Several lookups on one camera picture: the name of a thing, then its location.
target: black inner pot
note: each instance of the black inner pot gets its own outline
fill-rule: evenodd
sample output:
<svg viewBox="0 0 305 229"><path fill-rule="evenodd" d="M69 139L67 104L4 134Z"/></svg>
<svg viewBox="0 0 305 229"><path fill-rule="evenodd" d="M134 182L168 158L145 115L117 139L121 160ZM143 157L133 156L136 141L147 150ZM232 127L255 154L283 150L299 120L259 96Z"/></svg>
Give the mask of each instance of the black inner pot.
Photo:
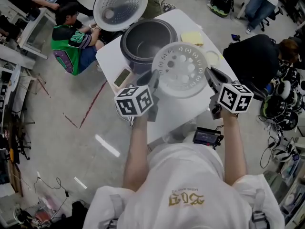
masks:
<svg viewBox="0 0 305 229"><path fill-rule="evenodd" d="M153 58L157 52L171 42L171 32L158 22L138 24L127 35L128 51L139 58Z"/></svg>

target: perforated disc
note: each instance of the perforated disc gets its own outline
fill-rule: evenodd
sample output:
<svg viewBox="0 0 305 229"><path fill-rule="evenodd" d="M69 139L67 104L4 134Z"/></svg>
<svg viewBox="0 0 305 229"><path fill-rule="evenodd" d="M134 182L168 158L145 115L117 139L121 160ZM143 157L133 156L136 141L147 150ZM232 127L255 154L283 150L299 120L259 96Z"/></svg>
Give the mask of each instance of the perforated disc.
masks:
<svg viewBox="0 0 305 229"><path fill-rule="evenodd" d="M95 22L105 31L121 31L144 13L148 0L95 0Z"/></svg>
<svg viewBox="0 0 305 229"><path fill-rule="evenodd" d="M152 69L160 74L159 88L170 96L188 98L207 84L204 70L208 67L199 47L187 42L174 42L155 56Z"/></svg>

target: red line on floor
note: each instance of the red line on floor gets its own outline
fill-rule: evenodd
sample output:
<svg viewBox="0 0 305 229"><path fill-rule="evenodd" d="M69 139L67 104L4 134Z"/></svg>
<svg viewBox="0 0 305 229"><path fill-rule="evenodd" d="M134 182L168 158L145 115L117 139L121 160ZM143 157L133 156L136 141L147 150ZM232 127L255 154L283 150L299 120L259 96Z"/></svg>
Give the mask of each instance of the red line on floor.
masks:
<svg viewBox="0 0 305 229"><path fill-rule="evenodd" d="M101 88L100 88L99 92L98 92L98 93L96 94L96 96L94 97L94 99L93 99L93 101L92 101L92 103L91 103L91 105L90 105L89 109L87 110L87 113L86 113L86 115L85 115L85 118L83 118L83 120L82 120L82 122L81 122L81 126L82 126L82 124L85 122L85 119L87 118L87 116L88 116L88 114L89 114L89 112L90 112L90 110L91 110L92 106L94 105L95 100L96 100L96 99L97 99L97 97L99 96L99 94L100 94L101 90L104 88L104 86L106 85L106 83L107 83L107 81L105 81L105 83L104 83L104 84L101 86Z"/></svg>
<svg viewBox="0 0 305 229"><path fill-rule="evenodd" d="M66 115L65 115L65 118L66 118L68 121L70 121L70 122L72 123L72 125L74 125L76 128L78 128L78 127L76 126L76 124L74 124L74 123L72 122L72 120L70 120Z"/></svg>
<svg viewBox="0 0 305 229"><path fill-rule="evenodd" d="M44 89L44 91L47 93L48 96L50 96L50 94L48 93L47 89L45 89L44 85L41 83L41 81L39 79L37 79L38 82L40 83L40 85L42 86L42 88Z"/></svg>

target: hair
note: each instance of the hair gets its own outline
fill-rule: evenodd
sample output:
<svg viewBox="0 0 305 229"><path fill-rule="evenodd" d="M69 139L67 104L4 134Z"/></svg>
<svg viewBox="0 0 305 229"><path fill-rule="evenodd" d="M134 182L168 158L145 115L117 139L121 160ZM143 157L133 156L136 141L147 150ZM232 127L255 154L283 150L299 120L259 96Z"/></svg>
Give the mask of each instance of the hair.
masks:
<svg viewBox="0 0 305 229"><path fill-rule="evenodd" d="M279 44L282 55L282 60L287 60L291 63L297 62L299 55L299 46L291 39L282 40Z"/></svg>
<svg viewBox="0 0 305 229"><path fill-rule="evenodd" d="M56 24L63 25L66 22L66 18L68 15L73 16L79 10L79 5L76 2L69 2L62 8L59 8L56 13Z"/></svg>

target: display screen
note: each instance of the display screen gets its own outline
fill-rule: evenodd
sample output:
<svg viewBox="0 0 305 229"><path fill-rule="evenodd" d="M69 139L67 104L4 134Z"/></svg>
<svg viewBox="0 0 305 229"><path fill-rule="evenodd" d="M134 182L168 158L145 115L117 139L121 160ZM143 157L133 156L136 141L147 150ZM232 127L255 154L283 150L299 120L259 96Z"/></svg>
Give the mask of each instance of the display screen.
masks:
<svg viewBox="0 0 305 229"><path fill-rule="evenodd" d="M119 77L115 80L114 84L117 86L121 86L122 83L125 81L125 79L127 78L127 76L129 76L131 72L127 69L124 69L121 74L119 75Z"/></svg>
<svg viewBox="0 0 305 229"><path fill-rule="evenodd" d="M208 133L200 133L200 132L198 132L197 135L196 135L196 140L204 141L204 142L212 143L212 144L216 143L217 138L218 138L218 136L211 135L211 134L208 134Z"/></svg>

